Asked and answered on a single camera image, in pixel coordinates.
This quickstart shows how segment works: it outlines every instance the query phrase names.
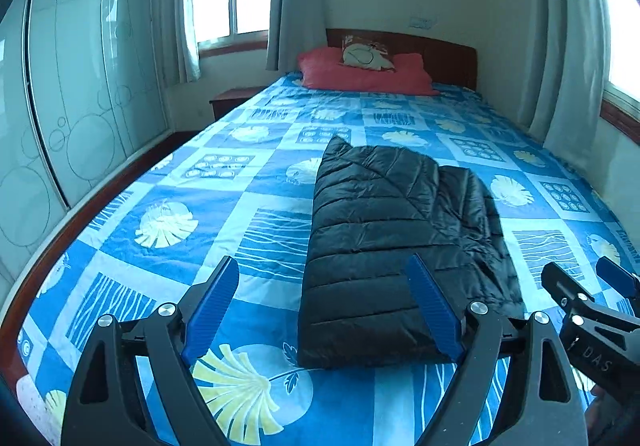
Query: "patterned bedspread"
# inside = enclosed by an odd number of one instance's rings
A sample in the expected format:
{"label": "patterned bedspread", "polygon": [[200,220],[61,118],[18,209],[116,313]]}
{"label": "patterned bedspread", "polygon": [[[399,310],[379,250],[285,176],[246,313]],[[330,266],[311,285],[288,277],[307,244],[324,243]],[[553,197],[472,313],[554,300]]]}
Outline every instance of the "patterned bedspread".
{"label": "patterned bedspread", "polygon": [[[334,134],[353,145],[406,146],[475,171],[500,210],[527,311],[547,309],[560,323],[540,285],[551,260],[597,301],[630,311],[594,274],[601,256],[640,272],[619,222],[587,183],[476,93],[444,85],[433,98],[322,92],[303,88],[299,77],[278,80],[156,164],[53,268],[18,339],[30,373],[18,384],[20,402],[53,442],[97,318],[146,317],[205,281],[229,254],[240,266],[239,288],[193,370],[228,437],[251,445],[414,444],[454,365],[309,371],[296,364],[314,181]],[[148,361],[139,366],[158,433],[175,444]],[[488,435],[507,368],[498,362],[473,442]]]}

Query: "red pillow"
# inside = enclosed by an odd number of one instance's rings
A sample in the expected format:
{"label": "red pillow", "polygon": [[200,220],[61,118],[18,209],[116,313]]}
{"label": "red pillow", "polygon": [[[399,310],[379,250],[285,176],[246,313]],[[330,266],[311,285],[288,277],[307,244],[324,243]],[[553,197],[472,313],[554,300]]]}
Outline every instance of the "red pillow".
{"label": "red pillow", "polygon": [[342,50],[316,48],[301,54],[298,64],[302,84],[318,90],[341,92],[383,92],[405,95],[438,95],[431,88],[431,76],[424,71],[420,54],[396,54],[395,72],[371,72],[342,64]]}

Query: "window sill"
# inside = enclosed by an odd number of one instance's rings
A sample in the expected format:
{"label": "window sill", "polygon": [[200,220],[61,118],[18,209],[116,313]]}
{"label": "window sill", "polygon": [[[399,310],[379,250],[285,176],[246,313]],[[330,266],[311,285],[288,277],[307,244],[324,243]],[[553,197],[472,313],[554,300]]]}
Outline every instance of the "window sill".
{"label": "window sill", "polygon": [[240,36],[230,36],[213,42],[200,42],[198,43],[198,55],[202,59],[221,54],[231,54],[232,52],[264,50],[267,48],[268,34],[269,31],[249,32],[248,35],[241,34]]}
{"label": "window sill", "polygon": [[602,100],[600,117],[618,128],[636,144],[640,144],[640,121],[620,106],[613,104],[607,94]]}

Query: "blue gripper pad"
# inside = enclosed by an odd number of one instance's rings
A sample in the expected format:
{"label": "blue gripper pad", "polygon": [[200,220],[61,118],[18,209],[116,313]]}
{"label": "blue gripper pad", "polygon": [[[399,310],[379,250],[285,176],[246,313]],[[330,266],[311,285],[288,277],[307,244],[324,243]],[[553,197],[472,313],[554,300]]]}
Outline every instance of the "blue gripper pad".
{"label": "blue gripper pad", "polygon": [[207,353],[218,332],[220,321],[238,288],[240,271],[231,259],[204,293],[187,324],[181,357],[185,365],[193,365]]}
{"label": "blue gripper pad", "polygon": [[596,263],[596,274],[613,287],[624,298],[640,295],[640,280],[635,274],[626,272],[609,258],[603,256]]}
{"label": "blue gripper pad", "polygon": [[436,347],[453,362],[459,362],[465,351],[461,343],[462,324],[440,287],[417,254],[409,258],[404,273]]}

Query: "white wardrobe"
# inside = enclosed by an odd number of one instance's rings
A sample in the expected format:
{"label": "white wardrobe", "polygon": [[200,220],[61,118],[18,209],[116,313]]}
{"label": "white wardrobe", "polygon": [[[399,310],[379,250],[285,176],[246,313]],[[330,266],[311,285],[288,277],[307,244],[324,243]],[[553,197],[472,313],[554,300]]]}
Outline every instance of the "white wardrobe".
{"label": "white wardrobe", "polygon": [[0,23],[0,305],[41,242],[168,132],[151,0],[14,0]]}

